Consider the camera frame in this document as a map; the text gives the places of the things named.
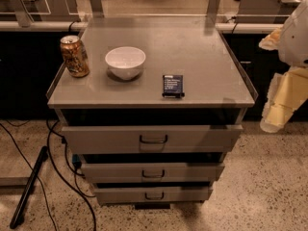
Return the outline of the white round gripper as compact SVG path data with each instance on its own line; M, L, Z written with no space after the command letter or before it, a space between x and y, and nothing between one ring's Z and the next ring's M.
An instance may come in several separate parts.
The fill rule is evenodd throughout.
M267 133L281 130L308 99L308 0L302 0L285 21L259 42L265 50L277 50L279 59L292 67L275 73L269 84L268 101L260 128Z

